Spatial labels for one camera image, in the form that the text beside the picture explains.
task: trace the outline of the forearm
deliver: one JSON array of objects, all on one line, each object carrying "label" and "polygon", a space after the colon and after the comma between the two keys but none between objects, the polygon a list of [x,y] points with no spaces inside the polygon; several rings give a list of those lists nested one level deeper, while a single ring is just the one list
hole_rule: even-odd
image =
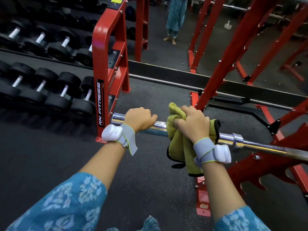
[{"label": "forearm", "polygon": [[202,164],[202,168],[215,222],[224,215],[246,206],[223,164],[209,162]]},{"label": "forearm", "polygon": [[107,142],[79,172],[94,175],[108,190],[124,155],[125,148],[117,142]]}]

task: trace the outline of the blue dress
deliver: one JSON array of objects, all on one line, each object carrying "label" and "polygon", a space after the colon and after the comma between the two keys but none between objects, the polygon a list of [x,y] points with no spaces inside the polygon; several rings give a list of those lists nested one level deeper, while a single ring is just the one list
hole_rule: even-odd
[{"label": "blue dress", "polygon": [[185,19],[187,0],[171,0],[166,29],[178,32]]},{"label": "blue dress", "polygon": [[[45,195],[6,231],[94,231],[106,197],[100,180],[79,172]],[[214,230],[270,231],[248,206],[222,217]],[[149,216],[141,231],[160,231],[157,220]]]}]

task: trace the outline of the microfiber cloth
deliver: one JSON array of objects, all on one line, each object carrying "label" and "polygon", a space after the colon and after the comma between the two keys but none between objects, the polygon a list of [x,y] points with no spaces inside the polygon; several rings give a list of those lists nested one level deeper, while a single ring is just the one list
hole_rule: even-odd
[{"label": "microfiber cloth", "polygon": [[[169,113],[170,116],[167,119],[167,132],[171,143],[167,149],[167,157],[170,160],[180,163],[173,165],[172,168],[183,168],[186,166],[189,176],[203,176],[202,169],[196,166],[194,162],[194,158],[197,155],[193,149],[192,142],[182,135],[182,133],[175,128],[173,123],[176,118],[186,120],[186,113],[181,110],[180,107],[177,107],[175,103],[169,104]],[[210,120],[210,139],[214,144],[216,144],[219,139],[219,128],[219,120]]]}]

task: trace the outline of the hand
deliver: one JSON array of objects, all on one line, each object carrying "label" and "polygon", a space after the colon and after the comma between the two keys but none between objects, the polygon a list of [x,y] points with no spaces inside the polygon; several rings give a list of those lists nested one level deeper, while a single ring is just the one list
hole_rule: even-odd
[{"label": "hand", "polygon": [[186,113],[186,121],[180,118],[174,120],[175,126],[183,135],[189,138],[193,144],[198,140],[209,137],[210,134],[210,118],[205,117],[200,110],[194,106],[182,106],[181,109]]},{"label": "hand", "polygon": [[125,114],[125,119],[123,124],[129,125],[134,129],[135,133],[138,131],[146,130],[152,127],[157,120],[157,115],[151,115],[151,111],[149,109],[136,108],[130,109]]}]

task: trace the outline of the barbell sleeve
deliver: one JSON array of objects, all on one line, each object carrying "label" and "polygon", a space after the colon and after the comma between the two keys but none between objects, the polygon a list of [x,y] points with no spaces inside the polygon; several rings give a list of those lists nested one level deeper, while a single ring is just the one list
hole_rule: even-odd
[{"label": "barbell sleeve", "polygon": [[[124,121],[125,115],[114,113],[112,115],[111,124],[119,126]],[[145,134],[151,134],[156,136],[168,137],[167,126],[165,122],[157,121],[151,128],[148,128],[144,131],[140,131]],[[298,149],[280,147],[276,145],[257,143],[243,139],[240,134],[225,134],[219,133],[218,144],[226,144],[230,147],[230,150],[246,149],[251,151],[262,151],[270,154],[286,156],[293,159],[305,160],[308,161],[308,152]]]}]

